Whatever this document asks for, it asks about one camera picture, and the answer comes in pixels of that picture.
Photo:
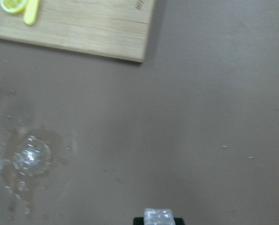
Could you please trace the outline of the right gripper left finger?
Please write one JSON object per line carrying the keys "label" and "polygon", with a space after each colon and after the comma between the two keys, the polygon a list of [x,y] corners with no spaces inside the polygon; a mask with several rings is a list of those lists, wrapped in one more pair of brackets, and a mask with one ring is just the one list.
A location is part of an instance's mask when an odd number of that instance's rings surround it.
{"label": "right gripper left finger", "polygon": [[133,219],[133,225],[144,225],[144,218],[143,217],[135,217]]}

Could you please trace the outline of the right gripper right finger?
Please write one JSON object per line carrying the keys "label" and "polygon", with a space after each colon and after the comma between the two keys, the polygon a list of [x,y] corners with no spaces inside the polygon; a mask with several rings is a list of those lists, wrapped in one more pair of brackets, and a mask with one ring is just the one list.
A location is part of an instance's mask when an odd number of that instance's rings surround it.
{"label": "right gripper right finger", "polygon": [[174,221],[175,221],[175,225],[184,225],[184,219],[181,217],[175,217]]}

